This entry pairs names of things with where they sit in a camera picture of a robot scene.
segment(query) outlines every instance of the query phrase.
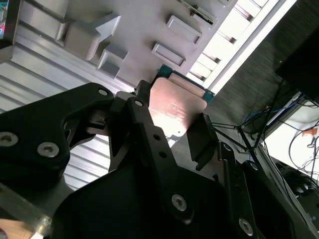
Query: metal bracket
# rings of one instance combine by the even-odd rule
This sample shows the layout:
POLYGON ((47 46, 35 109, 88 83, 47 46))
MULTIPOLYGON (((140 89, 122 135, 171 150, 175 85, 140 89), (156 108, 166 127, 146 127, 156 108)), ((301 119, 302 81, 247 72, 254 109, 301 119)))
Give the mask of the metal bracket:
POLYGON ((123 112, 125 115, 120 114, 118 119, 120 119, 119 124, 125 125, 125 129, 117 130, 117 133, 123 131, 119 138, 112 137, 112 132, 110 137, 112 169, 120 166, 122 160, 124 165, 126 164, 125 160, 135 160, 135 157, 126 157, 126 154, 132 148, 137 149, 142 163, 152 172, 164 210, 176 220, 184 224, 190 223, 193 217, 192 203, 182 196, 183 193, 179 187, 179 167, 163 130, 154 126, 147 103, 136 97, 128 98, 123 112), (187 207, 183 210, 176 207, 176 204, 174 205, 176 201, 183 202, 180 198, 183 198, 187 203, 187 207))
POLYGON ((218 182, 224 187, 230 221, 242 238, 257 239, 257 226, 246 185, 245 174, 236 164, 233 149, 220 142, 214 158, 218 182))
POLYGON ((37 190, 56 183, 69 161, 70 147, 94 136, 86 132, 88 115, 112 101, 112 92, 90 83, 1 114, 0 132, 5 134, 0 142, 11 142, 11 135, 16 140, 0 144, 0 180, 37 190))

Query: black mechanical link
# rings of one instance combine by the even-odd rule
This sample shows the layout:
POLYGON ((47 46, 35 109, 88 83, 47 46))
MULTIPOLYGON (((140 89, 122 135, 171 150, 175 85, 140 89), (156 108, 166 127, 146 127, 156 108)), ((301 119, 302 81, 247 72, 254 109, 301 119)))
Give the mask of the black mechanical link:
POLYGON ((86 121, 95 109, 107 109, 113 94, 90 83, 0 115, 0 181, 40 190, 60 179, 69 147, 91 140, 86 121))
POLYGON ((218 157, 213 158, 217 180, 224 187, 231 223, 241 238, 258 239, 244 171, 237 165, 233 149, 220 142, 218 157))
POLYGON ((136 88, 137 98, 143 101, 147 106, 150 105, 151 84, 141 80, 136 88))
POLYGON ((191 159, 200 171, 214 156, 218 137, 208 115, 200 114, 187 130, 191 159))
POLYGON ((132 125, 130 133, 134 136, 133 141, 137 143, 134 147, 138 148, 141 161, 145 162, 152 171, 159 198, 165 211, 185 224, 190 223, 193 215, 191 202, 187 202, 187 209, 183 212, 177 210, 172 204, 172 196, 182 194, 179 191, 180 176, 163 130, 153 125, 148 106, 140 99, 129 98, 126 109, 128 112, 126 122, 132 125))

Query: ribbed metal surface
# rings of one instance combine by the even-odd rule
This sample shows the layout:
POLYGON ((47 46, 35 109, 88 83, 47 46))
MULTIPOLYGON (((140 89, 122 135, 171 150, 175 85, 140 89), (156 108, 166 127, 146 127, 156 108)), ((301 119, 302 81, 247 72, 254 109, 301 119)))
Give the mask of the ribbed metal surface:
MULTIPOLYGON (((20 25, 12 60, 0 65, 0 113, 89 82, 102 84, 113 93, 132 90, 20 25)), ((66 183, 78 189, 106 174, 109 157, 105 136, 74 148, 65 170, 66 183)))

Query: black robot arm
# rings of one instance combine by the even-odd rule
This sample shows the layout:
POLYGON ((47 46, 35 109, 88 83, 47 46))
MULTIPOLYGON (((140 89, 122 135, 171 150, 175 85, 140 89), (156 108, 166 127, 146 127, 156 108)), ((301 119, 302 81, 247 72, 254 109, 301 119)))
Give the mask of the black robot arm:
POLYGON ((110 172, 64 200, 47 238, 315 238, 207 115, 186 133, 197 171, 178 166, 139 91, 114 98, 90 83, 0 115, 0 182, 35 194, 61 179, 72 148, 109 137, 110 172))

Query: orange tag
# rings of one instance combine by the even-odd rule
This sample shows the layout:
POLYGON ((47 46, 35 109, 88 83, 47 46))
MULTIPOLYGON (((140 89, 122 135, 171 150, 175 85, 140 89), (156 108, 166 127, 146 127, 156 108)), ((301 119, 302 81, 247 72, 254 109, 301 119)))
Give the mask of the orange tag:
POLYGON ((316 135, 317 132, 318 132, 318 129, 317 129, 317 128, 309 129, 309 130, 303 132, 303 136, 306 136, 306 135, 316 135))

